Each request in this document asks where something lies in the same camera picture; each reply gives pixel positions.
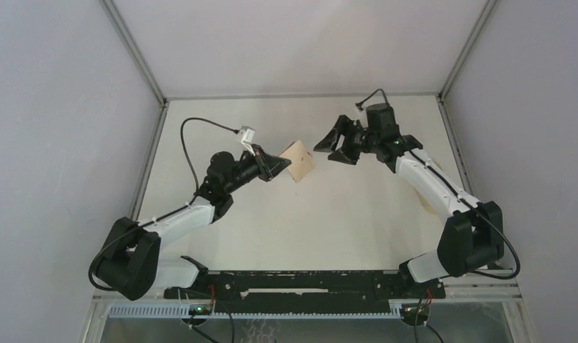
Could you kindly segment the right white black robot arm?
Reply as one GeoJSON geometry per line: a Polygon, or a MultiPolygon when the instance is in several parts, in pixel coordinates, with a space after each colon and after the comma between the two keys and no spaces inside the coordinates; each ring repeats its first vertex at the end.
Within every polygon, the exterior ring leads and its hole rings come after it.
{"type": "Polygon", "coordinates": [[[405,296],[418,297],[430,280],[460,277],[504,256],[499,206],[480,202],[450,180],[417,139],[400,134],[397,124],[363,127],[341,115],[314,150],[350,165],[363,153],[374,154],[414,187],[444,222],[436,249],[401,264],[399,290],[405,296]]]}

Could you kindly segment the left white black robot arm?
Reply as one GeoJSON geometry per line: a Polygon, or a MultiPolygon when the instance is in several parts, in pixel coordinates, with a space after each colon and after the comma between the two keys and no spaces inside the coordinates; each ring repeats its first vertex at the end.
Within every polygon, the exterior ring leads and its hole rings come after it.
{"type": "Polygon", "coordinates": [[[204,296],[209,279],[188,257],[161,258],[163,250],[196,229],[221,219],[231,208],[233,192],[254,179],[269,182],[291,160],[267,154],[254,144],[239,159],[221,151],[213,155],[203,183],[192,200],[161,217],[136,222],[117,219],[93,258],[89,281],[97,289],[118,292],[134,301],[152,288],[182,288],[190,297],[204,296]]]}

